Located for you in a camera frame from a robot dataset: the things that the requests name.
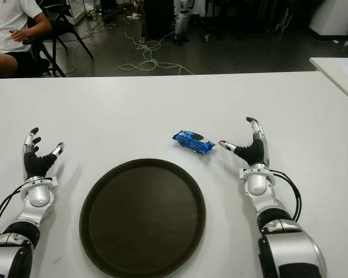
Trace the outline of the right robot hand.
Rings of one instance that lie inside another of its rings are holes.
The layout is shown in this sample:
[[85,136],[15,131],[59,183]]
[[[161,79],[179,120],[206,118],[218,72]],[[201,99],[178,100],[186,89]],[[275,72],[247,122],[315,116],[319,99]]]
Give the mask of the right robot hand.
[[251,145],[241,147],[225,140],[220,140],[219,145],[224,149],[236,154],[239,158],[245,160],[249,166],[262,164],[269,167],[269,148],[262,126],[253,117],[246,117],[246,121],[251,124],[253,130],[253,142]]

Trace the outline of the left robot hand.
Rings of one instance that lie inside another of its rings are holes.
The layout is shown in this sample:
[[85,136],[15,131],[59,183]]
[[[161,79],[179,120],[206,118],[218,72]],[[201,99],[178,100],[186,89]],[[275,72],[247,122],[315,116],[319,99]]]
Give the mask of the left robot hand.
[[39,148],[37,144],[41,141],[41,137],[35,137],[39,128],[33,128],[24,140],[22,149],[22,161],[23,161],[23,177],[24,181],[31,178],[45,178],[48,170],[53,166],[57,158],[64,151],[64,143],[57,144],[55,149],[45,156],[38,156],[37,151]]

